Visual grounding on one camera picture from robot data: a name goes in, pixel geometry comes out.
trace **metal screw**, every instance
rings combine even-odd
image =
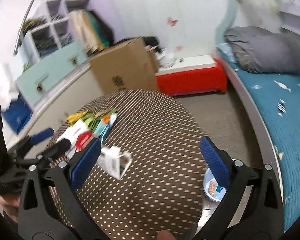
[[[266,164],[266,165],[265,165],[265,168],[266,168],[267,171],[272,170],[272,166],[271,166],[270,164]]]
[[[243,162],[240,161],[240,160],[236,160],[236,161],[234,162],[234,165],[237,166],[237,167],[242,167],[242,166],[243,166]]]
[[[58,166],[59,166],[60,168],[64,168],[64,167],[67,166],[67,162],[59,162]]]
[[[37,166],[35,166],[34,164],[32,164],[32,165],[29,167],[29,171],[34,171],[36,168],[37,168]]]

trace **gray pillow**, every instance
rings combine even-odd
[[[225,34],[241,67],[251,73],[300,75],[300,46],[284,33],[235,27]]]

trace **white bowl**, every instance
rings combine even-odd
[[[225,196],[226,194],[226,189],[223,188],[220,193],[216,196],[216,197],[213,197],[209,194],[208,192],[208,189],[209,189],[209,184],[210,184],[210,181],[211,180],[215,180],[216,179],[214,178],[210,168],[207,169],[206,173],[205,173],[205,176],[204,176],[204,180],[203,180],[203,190],[204,190],[204,193],[205,195],[207,196],[207,198],[211,201],[214,201],[214,202],[221,202],[222,198]]]

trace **blue bedsheet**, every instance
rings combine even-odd
[[[300,76],[248,73],[221,56],[252,96],[277,151],[288,230],[300,215]]]

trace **gray floor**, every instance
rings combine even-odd
[[[201,94],[176,99],[193,114],[198,125],[209,134],[219,149],[226,150],[233,159],[240,159],[248,166],[261,167],[263,165],[252,125],[231,84],[228,85],[226,94]],[[251,187],[247,187],[230,225],[240,220],[250,191]],[[217,206],[217,203],[204,197],[200,226],[207,222]]]

